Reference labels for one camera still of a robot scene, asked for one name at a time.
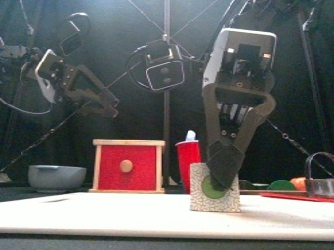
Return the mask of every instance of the red wooden box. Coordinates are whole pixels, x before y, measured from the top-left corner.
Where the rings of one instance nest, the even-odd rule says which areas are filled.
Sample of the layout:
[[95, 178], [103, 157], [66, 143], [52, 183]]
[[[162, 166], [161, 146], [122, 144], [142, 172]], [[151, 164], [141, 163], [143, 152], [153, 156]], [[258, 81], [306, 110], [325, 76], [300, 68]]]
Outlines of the red wooden box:
[[102, 140], [96, 145], [92, 192], [162, 193], [165, 141]]

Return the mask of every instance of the black background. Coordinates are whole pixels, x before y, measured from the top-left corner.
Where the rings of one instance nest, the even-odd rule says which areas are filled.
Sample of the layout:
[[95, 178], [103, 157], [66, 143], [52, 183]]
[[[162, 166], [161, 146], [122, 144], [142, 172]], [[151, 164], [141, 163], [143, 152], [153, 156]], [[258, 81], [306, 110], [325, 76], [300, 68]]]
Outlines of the black background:
[[[76, 165], [87, 168], [91, 182], [95, 146], [92, 139], [163, 140], [163, 94], [147, 92], [124, 75], [126, 60], [137, 47], [162, 38], [165, 29], [163, 0], [28, 0], [24, 1], [28, 21], [35, 28], [32, 46], [46, 50], [58, 47], [59, 23], [71, 14], [86, 12], [91, 20], [91, 32], [83, 46], [67, 57], [70, 64], [83, 64], [120, 99], [119, 116], [106, 118], [96, 115], [76, 115], [55, 134], [28, 155], [8, 168], [16, 181], [28, 178], [31, 164]], [[182, 45], [182, 53], [199, 58], [215, 31], [230, 1], [173, 0], [171, 37]], [[270, 120], [289, 133], [309, 153], [330, 151], [333, 147], [333, 9], [332, 1], [324, 1], [320, 26], [310, 33], [310, 45], [316, 59], [320, 88], [318, 101], [324, 107], [326, 140], [321, 138], [320, 117], [316, 111], [312, 84], [306, 68], [301, 24], [297, 8], [274, 23], [271, 31], [278, 36], [274, 63], [277, 109]], [[19, 1], [0, 2], [0, 36], [6, 45], [28, 45], [27, 26]], [[0, 97], [26, 110], [43, 111], [48, 103], [42, 97], [35, 82], [19, 83], [20, 66], [0, 84]], [[186, 65], [186, 84], [171, 93], [170, 118], [170, 172], [179, 181], [175, 143], [185, 139], [190, 129], [197, 131], [205, 159], [205, 113], [201, 95], [201, 74], [195, 67], [191, 75]], [[10, 164], [22, 151], [72, 113], [67, 103], [56, 104], [52, 112], [43, 116], [15, 113], [0, 105], [0, 168]], [[306, 156], [291, 146], [273, 127], [262, 124], [253, 137], [241, 178], [270, 183], [305, 174]]]

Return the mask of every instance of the knob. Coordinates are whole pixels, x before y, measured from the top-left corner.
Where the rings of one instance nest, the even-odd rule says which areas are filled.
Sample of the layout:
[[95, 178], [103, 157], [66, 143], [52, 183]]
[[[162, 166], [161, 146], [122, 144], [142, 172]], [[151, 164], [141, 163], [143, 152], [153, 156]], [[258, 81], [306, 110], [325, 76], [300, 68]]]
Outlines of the knob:
[[134, 164], [133, 164], [133, 162], [130, 160], [122, 161], [122, 163], [120, 163], [120, 171], [123, 173], [130, 173], [133, 168], [134, 168]]

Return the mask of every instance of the white table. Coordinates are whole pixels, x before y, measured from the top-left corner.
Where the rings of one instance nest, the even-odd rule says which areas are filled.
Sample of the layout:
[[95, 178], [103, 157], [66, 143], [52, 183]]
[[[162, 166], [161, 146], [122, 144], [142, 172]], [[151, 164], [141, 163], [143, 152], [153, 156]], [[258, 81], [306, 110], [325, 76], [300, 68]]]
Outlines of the white table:
[[242, 213], [193, 211], [189, 195], [119, 193], [3, 202], [0, 211], [0, 233], [334, 241], [334, 203], [257, 195], [242, 195]]

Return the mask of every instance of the red object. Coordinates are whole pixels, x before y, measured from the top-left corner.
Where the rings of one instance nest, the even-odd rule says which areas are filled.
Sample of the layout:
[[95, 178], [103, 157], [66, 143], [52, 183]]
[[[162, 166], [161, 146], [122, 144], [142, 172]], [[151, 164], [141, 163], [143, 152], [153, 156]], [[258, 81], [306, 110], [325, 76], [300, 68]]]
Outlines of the red object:
[[92, 191], [162, 192], [163, 141], [94, 140]]
[[178, 150], [179, 171], [185, 193], [191, 194], [191, 164], [201, 163], [198, 140], [182, 141], [175, 144]]
[[269, 193], [269, 192], [262, 192], [259, 195], [267, 198], [295, 199], [295, 200], [316, 201], [316, 202], [334, 202], [333, 198], [316, 198], [316, 197], [306, 197], [306, 196], [297, 196], [297, 195]]

